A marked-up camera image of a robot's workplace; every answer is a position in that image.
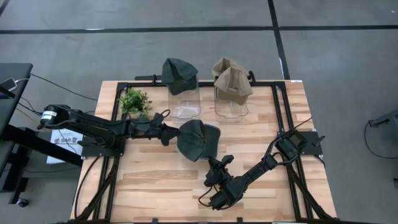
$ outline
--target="white label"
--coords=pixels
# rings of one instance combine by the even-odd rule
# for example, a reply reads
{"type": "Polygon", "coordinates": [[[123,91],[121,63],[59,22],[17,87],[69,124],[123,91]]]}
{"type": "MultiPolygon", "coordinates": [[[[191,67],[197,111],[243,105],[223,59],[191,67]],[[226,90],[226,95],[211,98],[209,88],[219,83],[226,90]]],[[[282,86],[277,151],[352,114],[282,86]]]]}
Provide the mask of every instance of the white label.
{"type": "Polygon", "coordinates": [[[43,112],[43,115],[56,116],[57,113],[56,113],[56,112],[53,112],[53,111],[44,111],[44,112],[43,112]]]}
{"type": "Polygon", "coordinates": [[[42,115],[42,119],[51,119],[52,116],[51,115],[42,115]]]}

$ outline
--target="dark green hat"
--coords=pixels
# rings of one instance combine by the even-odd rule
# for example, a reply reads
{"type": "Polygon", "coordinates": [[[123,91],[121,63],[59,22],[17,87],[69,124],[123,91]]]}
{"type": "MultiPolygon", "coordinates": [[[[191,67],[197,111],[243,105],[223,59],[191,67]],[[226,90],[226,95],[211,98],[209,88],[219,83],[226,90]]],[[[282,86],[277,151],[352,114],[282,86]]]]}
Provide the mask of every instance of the dark green hat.
{"type": "Polygon", "coordinates": [[[163,64],[162,83],[175,96],[197,87],[198,70],[188,62],[177,58],[168,58],[163,64]]]}
{"type": "Polygon", "coordinates": [[[217,156],[217,145],[221,131],[212,125],[203,124],[201,120],[190,120],[180,127],[177,136],[179,151],[189,160],[217,156]]]}

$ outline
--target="artificial plant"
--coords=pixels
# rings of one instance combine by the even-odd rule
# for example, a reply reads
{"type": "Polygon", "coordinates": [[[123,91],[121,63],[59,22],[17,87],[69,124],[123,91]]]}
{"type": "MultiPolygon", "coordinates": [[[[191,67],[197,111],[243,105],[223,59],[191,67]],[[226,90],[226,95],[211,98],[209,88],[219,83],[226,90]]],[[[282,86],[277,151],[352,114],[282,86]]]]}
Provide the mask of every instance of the artificial plant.
{"type": "Polygon", "coordinates": [[[121,109],[123,114],[138,114],[139,116],[148,116],[151,101],[148,95],[142,90],[130,88],[126,94],[120,97],[121,109]]]}

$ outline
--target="clear plastic container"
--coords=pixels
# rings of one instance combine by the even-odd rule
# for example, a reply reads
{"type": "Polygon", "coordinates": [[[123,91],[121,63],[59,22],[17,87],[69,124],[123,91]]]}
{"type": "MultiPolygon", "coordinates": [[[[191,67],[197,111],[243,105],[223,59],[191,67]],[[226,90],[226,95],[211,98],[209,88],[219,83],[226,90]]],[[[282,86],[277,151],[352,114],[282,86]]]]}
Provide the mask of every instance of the clear plastic container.
{"type": "Polygon", "coordinates": [[[217,97],[214,88],[216,120],[219,122],[240,122],[249,113],[246,102],[239,105],[230,100],[221,100],[217,97]]]}
{"type": "Polygon", "coordinates": [[[175,123],[184,123],[190,119],[197,119],[201,113],[198,84],[194,90],[183,91],[175,96],[169,92],[169,110],[170,116],[175,123]]]}

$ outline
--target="caster wheel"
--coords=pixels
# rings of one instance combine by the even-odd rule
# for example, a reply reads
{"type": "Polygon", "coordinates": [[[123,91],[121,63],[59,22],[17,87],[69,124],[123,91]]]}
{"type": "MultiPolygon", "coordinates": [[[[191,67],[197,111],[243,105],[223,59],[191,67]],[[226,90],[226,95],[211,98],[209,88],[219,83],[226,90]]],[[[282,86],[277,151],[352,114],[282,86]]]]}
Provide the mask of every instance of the caster wheel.
{"type": "Polygon", "coordinates": [[[21,208],[24,208],[26,206],[28,206],[29,201],[23,198],[19,198],[17,201],[17,205],[19,205],[21,208]]]}

